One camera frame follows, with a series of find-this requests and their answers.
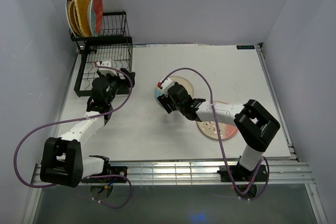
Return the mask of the square orange woven plate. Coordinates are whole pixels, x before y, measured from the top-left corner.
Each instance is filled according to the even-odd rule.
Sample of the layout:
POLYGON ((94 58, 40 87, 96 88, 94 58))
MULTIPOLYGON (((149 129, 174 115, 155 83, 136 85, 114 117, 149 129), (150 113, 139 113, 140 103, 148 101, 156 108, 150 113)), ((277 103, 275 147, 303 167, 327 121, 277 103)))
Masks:
POLYGON ((88 7, 90 0, 75 0, 75 7, 79 22, 79 29, 84 37, 90 37, 91 31, 88 21, 88 7))

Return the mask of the round yellow green woven plate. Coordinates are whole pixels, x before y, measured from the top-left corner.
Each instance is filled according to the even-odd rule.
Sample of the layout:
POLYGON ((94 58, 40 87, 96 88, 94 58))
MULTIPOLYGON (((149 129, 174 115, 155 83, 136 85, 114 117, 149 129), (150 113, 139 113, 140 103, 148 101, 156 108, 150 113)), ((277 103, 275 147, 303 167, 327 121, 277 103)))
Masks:
POLYGON ((76 7, 75 7, 75 3, 73 4, 73 13, 74 13, 74 18, 75 18, 75 23, 76 23, 76 27, 77 27, 78 36, 82 37, 82 33, 80 31, 79 20, 78 20, 78 16, 77 16, 77 11, 76 11, 76 7))

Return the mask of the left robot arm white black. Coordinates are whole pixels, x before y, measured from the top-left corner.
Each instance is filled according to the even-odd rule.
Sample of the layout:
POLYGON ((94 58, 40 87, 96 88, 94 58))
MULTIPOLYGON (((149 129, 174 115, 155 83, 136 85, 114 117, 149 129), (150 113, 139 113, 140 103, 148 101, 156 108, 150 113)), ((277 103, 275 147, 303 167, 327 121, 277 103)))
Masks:
POLYGON ((100 182, 111 177, 109 159, 101 155, 84 157, 82 148, 110 120, 112 101, 118 91, 135 85, 135 72, 128 72, 125 68, 120 71, 124 78, 111 69, 99 68, 98 78, 92 82, 84 120, 61 136, 45 141, 40 169, 42 182, 76 187, 90 176, 100 182))

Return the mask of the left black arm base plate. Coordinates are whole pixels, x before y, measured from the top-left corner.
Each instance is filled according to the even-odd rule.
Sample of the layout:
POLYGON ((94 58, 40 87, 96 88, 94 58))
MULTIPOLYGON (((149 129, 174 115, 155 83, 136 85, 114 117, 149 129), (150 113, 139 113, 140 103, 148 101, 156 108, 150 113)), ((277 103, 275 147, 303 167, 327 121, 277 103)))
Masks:
POLYGON ((119 177, 109 177, 106 179, 108 184, 113 183, 126 183, 127 180, 123 177, 127 177, 128 174, 128 167, 127 166, 110 166, 107 168, 108 175, 119 175, 119 177))

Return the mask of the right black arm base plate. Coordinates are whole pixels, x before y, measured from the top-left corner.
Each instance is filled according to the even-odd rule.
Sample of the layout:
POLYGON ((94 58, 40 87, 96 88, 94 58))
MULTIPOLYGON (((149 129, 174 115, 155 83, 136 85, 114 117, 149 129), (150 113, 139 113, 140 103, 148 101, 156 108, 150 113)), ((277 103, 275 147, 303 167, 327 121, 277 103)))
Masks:
MULTIPOLYGON (((239 167, 237 165, 229 165, 228 167, 235 182, 249 182, 251 181, 255 173, 255 171, 250 172, 247 169, 239 167)), ((225 165, 220 166, 217 173, 220 174, 221 182, 231 182, 229 173, 225 165)), ((268 176, 267 167, 265 165, 261 165, 254 181, 265 182, 267 176, 268 176)))

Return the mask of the cream blue plate with sprig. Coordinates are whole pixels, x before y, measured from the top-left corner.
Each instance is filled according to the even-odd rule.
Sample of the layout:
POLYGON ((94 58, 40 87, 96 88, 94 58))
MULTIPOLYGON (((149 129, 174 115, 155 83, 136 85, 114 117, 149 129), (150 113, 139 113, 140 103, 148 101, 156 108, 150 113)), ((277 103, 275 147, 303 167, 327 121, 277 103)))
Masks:
MULTIPOLYGON (((182 85, 186 91, 188 92, 188 94, 193 98, 194 97, 194 88, 193 85, 186 79, 180 76, 169 76, 169 78, 173 81, 173 82, 177 82, 178 84, 182 85)), ((156 101, 159 103, 158 101, 158 97, 161 96, 163 94, 162 90, 158 87, 155 87, 155 91, 154 91, 154 95, 155 95, 155 99, 156 101)))

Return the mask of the red plate blue flower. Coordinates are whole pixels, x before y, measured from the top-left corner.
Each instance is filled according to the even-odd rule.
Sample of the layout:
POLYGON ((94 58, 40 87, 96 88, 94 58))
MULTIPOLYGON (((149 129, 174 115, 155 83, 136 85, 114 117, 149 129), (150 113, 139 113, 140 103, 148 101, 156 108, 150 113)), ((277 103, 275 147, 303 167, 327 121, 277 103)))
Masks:
POLYGON ((91 0, 88 6, 88 22, 90 32, 93 37, 100 35, 103 21, 103 2, 102 0, 91 0))

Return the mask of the white plate green maroon rim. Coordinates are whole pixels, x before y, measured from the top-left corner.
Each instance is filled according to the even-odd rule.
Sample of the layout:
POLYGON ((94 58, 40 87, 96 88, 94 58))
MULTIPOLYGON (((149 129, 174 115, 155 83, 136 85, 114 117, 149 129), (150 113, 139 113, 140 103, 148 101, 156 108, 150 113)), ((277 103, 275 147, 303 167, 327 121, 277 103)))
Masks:
POLYGON ((72 0, 66 0, 66 18, 67 18, 67 22, 69 25, 69 29, 70 29, 70 33, 73 34, 74 31, 72 29, 71 23, 70 23, 70 18, 69 18, 69 6, 72 0))

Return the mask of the round orange woven plate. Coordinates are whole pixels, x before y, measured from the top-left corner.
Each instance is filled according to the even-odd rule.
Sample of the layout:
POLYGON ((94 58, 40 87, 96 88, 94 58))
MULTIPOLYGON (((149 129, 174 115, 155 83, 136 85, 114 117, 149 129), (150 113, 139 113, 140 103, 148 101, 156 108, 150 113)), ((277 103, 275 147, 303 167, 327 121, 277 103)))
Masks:
POLYGON ((73 33, 75 35, 79 35, 79 31, 74 16, 74 6, 75 6, 75 0, 71 0, 68 8, 68 16, 73 33))

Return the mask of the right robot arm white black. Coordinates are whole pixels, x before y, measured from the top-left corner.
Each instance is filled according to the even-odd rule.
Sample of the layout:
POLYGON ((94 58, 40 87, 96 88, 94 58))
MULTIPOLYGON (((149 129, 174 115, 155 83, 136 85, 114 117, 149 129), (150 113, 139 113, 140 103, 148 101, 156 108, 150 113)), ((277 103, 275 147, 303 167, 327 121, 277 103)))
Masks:
POLYGON ((236 166, 230 171, 234 179, 250 180, 271 141, 280 129, 280 123, 256 100, 245 104, 211 103, 192 98, 187 90, 171 79, 158 83, 163 92, 157 100, 167 113, 179 111, 185 118, 196 122, 224 123, 237 127, 246 147, 236 166))

